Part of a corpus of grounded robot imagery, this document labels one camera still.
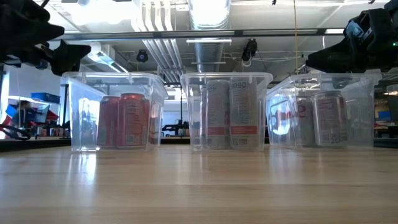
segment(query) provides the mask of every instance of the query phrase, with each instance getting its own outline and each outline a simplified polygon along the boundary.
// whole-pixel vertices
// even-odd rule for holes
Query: silver soda can
[[[206,104],[207,89],[204,86],[200,91],[200,144],[206,144]]]
[[[298,143],[302,146],[315,145],[315,134],[313,127],[312,101],[309,96],[299,96],[297,102],[297,120],[300,130]]]
[[[206,90],[206,147],[229,148],[229,81],[210,80]]]
[[[346,103],[338,90],[312,96],[315,142],[318,146],[346,146],[348,125]]]
[[[264,142],[264,136],[259,139],[256,78],[232,78],[229,100],[231,102],[231,147],[235,149],[258,148],[260,142]]]

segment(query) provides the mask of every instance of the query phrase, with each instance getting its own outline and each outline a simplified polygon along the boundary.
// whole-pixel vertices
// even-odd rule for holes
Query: plastic storage container
[[[271,145],[373,146],[374,86],[381,75],[294,75],[267,92]]]
[[[263,150],[268,73],[181,76],[193,150]]]
[[[160,144],[162,80],[147,73],[66,73],[72,151],[151,149]]]

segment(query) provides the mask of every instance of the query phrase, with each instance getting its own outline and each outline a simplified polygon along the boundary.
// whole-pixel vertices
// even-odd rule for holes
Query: wooden table
[[[0,154],[0,223],[398,223],[396,149]]]

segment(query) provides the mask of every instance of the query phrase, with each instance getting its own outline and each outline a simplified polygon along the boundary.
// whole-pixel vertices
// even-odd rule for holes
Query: blue box
[[[391,120],[390,111],[379,111],[379,120],[380,121],[390,121]]]
[[[31,93],[30,97],[32,99],[39,99],[44,102],[49,102],[49,103],[56,103],[60,104],[60,96],[56,96],[50,93]]]

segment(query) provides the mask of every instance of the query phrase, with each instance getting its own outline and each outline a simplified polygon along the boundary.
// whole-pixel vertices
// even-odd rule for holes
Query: ventilation duct
[[[231,0],[189,0],[188,3],[192,29],[220,30],[227,28]],[[209,63],[220,62],[222,53],[223,44],[221,43],[195,44],[198,71],[217,72],[220,65]]]
[[[90,43],[91,52],[88,58],[96,63],[107,65],[116,72],[128,72],[122,65],[116,62],[116,51],[109,44],[101,45],[99,42]]]

